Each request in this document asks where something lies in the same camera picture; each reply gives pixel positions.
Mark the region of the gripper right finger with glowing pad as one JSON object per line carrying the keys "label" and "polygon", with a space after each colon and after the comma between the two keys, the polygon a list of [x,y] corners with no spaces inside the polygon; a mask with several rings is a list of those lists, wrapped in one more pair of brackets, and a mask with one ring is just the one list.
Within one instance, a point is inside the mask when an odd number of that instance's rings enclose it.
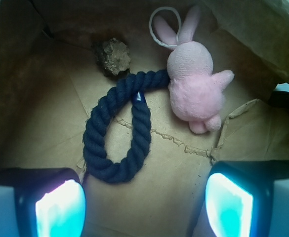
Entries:
{"label": "gripper right finger with glowing pad", "polygon": [[218,161],[195,237],[289,237],[289,160]]}

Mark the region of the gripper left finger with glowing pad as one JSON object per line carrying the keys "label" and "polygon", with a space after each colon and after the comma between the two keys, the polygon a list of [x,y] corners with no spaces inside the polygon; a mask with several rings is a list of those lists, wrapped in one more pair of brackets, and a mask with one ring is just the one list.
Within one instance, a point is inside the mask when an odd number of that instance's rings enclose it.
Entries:
{"label": "gripper left finger with glowing pad", "polygon": [[79,237],[86,198],[71,168],[0,171],[0,237]]}

